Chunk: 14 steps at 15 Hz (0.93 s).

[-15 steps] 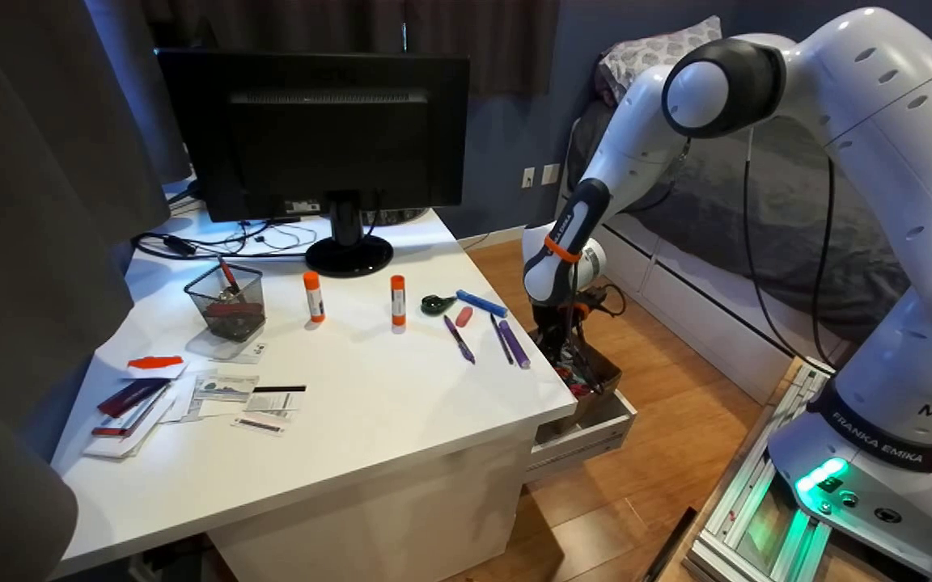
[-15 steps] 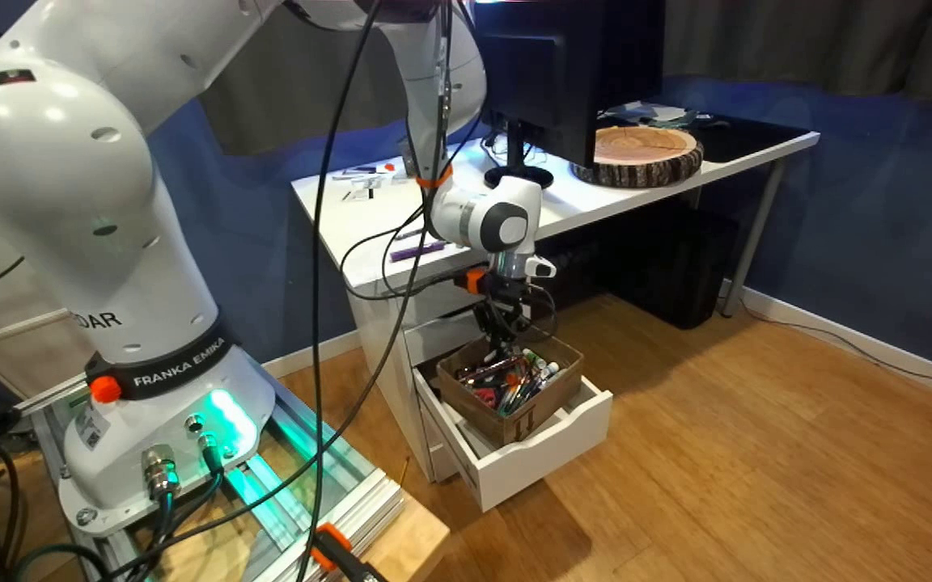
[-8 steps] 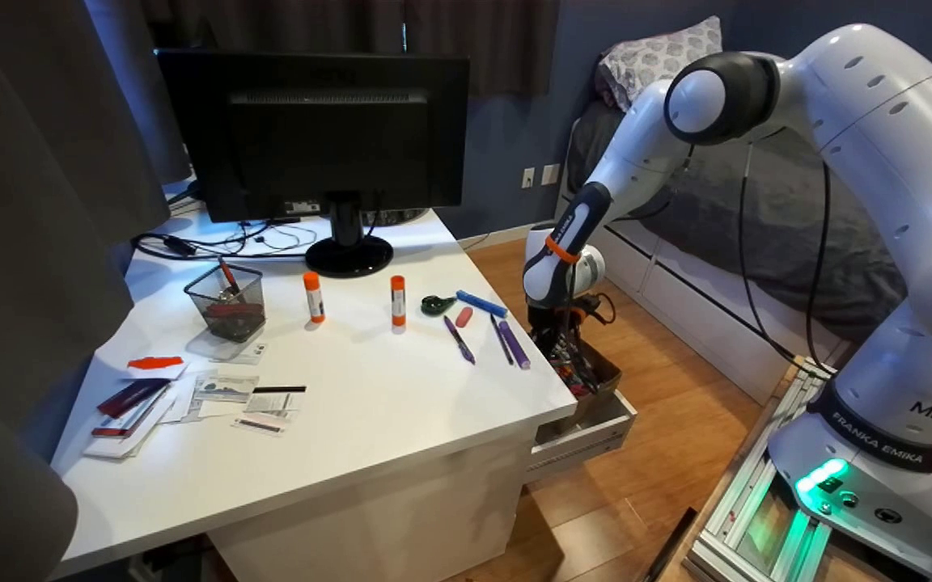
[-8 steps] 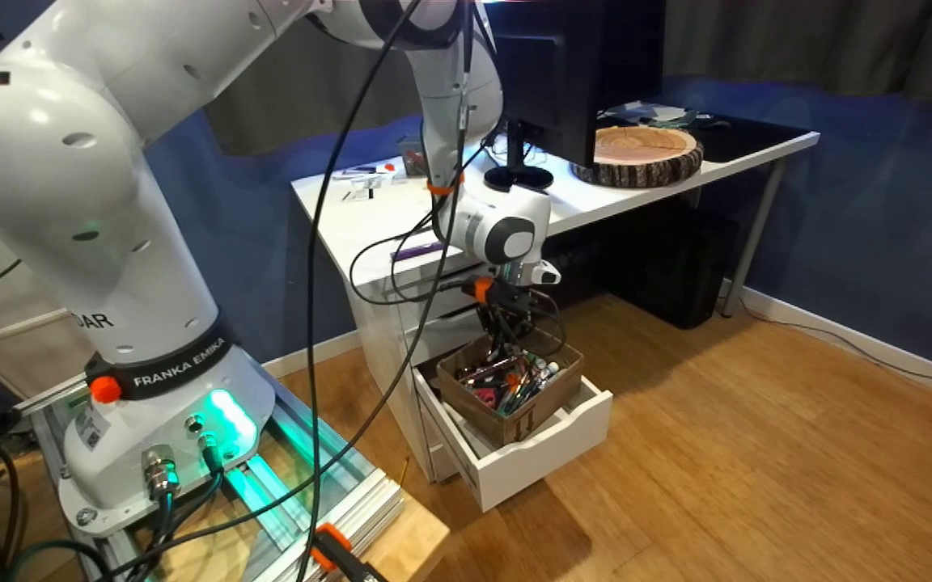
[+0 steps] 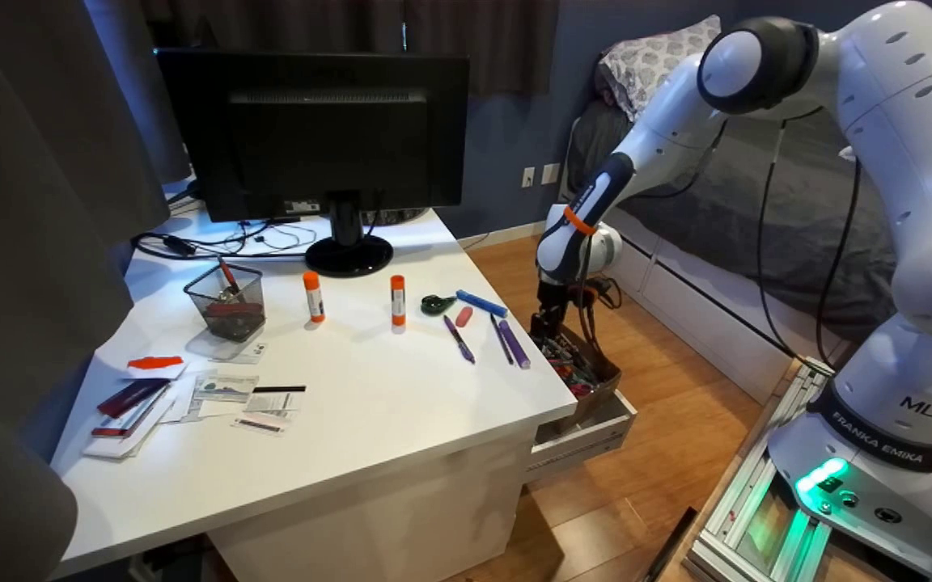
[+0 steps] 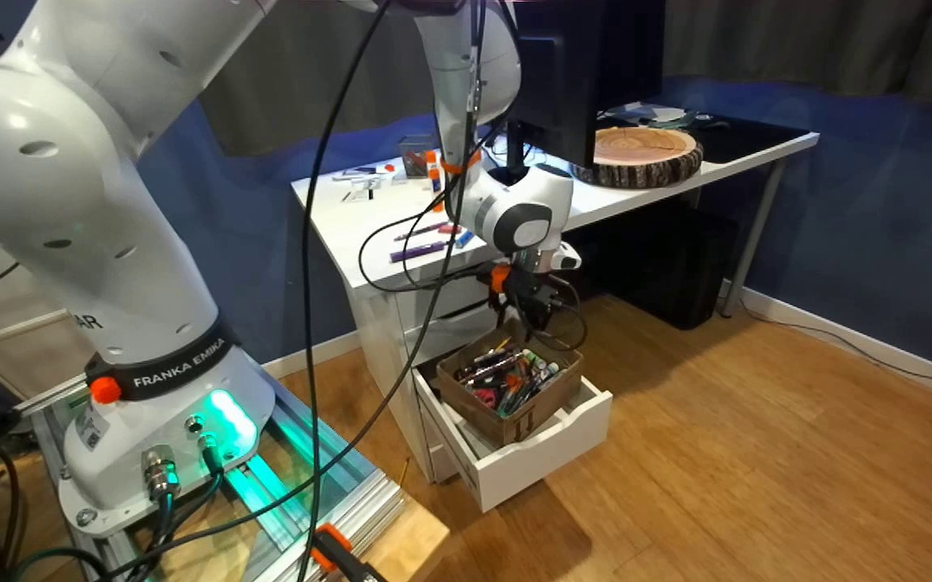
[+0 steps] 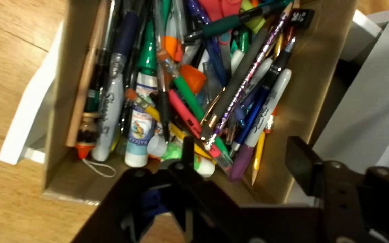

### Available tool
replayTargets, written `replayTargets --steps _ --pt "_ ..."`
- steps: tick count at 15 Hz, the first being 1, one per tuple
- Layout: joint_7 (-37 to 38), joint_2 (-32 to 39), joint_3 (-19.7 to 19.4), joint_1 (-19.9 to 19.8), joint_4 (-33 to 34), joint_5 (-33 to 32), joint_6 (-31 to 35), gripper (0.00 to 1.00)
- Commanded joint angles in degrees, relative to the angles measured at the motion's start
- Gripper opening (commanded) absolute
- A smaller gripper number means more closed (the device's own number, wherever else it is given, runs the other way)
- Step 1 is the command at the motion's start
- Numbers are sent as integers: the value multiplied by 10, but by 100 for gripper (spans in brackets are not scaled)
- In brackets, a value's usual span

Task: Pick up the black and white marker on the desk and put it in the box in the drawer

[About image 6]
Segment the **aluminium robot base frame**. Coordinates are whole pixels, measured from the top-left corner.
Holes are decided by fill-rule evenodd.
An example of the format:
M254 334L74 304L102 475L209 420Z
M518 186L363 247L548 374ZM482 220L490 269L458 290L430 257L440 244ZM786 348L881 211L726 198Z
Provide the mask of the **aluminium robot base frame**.
M66 460L66 425L85 412L78 397L44 409L34 419L58 508L74 545L98 556L111 582L122 582L152 553L136 548L136 534L157 524L146 478L139 500L120 511L104 511L78 494L78 469ZM450 538L446 524L400 489L363 452L349 452L345 438L321 431L321 452L334 464L321 487L321 529L337 529L349 553L376 566L386 582L411 582ZM175 539L157 553L160 582L337 582L337 572L299 568L311 519L311 409L282 393L266 425L262 451L223 471L213 494L198 504L203 487L186 478L180 508L193 519L175 529Z

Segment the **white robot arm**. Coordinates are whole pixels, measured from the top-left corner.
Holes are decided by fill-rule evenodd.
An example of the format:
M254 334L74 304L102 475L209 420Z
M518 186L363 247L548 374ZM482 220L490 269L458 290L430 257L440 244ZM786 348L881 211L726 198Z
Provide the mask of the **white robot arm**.
M36 0L0 57L0 247L95 348L58 504L107 538L251 460L279 385L238 348L139 156L277 0Z

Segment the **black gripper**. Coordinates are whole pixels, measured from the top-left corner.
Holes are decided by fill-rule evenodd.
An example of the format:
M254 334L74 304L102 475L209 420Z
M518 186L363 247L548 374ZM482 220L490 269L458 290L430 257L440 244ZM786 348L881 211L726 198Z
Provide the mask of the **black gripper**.
M499 316L515 310L527 331L548 331L551 321L574 304L574 284L557 275L533 275L513 261L496 261L490 269L490 307Z

